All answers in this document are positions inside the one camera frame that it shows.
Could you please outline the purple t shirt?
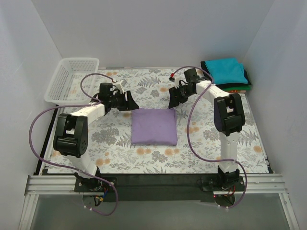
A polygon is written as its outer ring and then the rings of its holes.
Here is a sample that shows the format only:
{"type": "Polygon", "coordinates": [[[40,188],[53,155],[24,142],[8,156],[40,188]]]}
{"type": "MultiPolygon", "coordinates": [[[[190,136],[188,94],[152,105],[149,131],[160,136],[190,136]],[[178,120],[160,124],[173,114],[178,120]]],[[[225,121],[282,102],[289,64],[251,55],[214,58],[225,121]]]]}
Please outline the purple t shirt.
{"type": "Polygon", "coordinates": [[[177,145],[177,114],[174,109],[133,110],[131,143],[137,145],[177,145]]]}

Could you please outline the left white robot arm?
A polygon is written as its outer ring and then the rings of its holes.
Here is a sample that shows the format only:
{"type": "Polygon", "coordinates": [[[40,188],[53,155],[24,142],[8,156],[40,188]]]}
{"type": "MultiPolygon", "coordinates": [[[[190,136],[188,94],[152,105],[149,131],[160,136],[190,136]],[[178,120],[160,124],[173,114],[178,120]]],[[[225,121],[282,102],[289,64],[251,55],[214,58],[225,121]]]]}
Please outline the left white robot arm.
{"type": "Polygon", "coordinates": [[[68,159],[77,172],[74,174],[81,184],[91,191],[101,189],[103,183],[93,178],[100,176],[100,171],[90,159],[88,147],[88,126],[105,116],[112,108],[119,111],[136,110],[139,106],[131,92],[124,90],[125,80],[114,83],[101,83],[99,92],[91,98],[88,107],[76,112],[58,116],[53,148],[68,159]]]}

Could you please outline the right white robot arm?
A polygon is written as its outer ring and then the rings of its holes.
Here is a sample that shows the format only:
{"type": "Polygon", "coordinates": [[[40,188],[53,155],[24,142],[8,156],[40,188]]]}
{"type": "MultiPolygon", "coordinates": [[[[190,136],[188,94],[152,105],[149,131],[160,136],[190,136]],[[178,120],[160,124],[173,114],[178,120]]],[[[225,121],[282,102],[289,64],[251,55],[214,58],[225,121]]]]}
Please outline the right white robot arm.
{"type": "Polygon", "coordinates": [[[229,94],[215,85],[214,78],[205,70],[203,77],[197,74],[198,67],[185,66],[185,79],[180,80],[171,73],[169,80],[174,87],[169,89],[169,108],[185,103],[192,95],[197,100],[205,98],[213,106],[213,121],[220,136],[220,159],[218,163],[217,185],[232,187],[239,181],[243,166],[237,160],[238,139],[245,125],[245,113],[241,96],[229,94]]]}

